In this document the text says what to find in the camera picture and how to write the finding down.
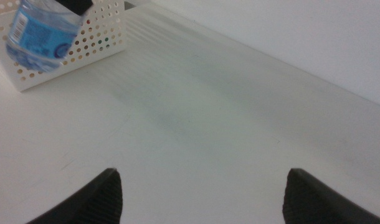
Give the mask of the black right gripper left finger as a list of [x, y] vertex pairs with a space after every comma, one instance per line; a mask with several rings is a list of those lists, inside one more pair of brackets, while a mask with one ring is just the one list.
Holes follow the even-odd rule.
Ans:
[[119, 224], [123, 210], [121, 178], [115, 168], [107, 168], [76, 193], [30, 224]]

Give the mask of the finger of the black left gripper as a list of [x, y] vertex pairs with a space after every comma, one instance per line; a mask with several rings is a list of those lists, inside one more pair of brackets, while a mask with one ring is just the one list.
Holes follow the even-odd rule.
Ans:
[[92, 0], [57, 0], [57, 2], [78, 16], [84, 15], [92, 6]]

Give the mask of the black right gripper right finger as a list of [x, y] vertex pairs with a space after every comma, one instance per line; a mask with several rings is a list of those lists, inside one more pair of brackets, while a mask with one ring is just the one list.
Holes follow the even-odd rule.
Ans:
[[300, 168], [287, 175], [282, 213], [290, 224], [380, 224], [379, 216]]

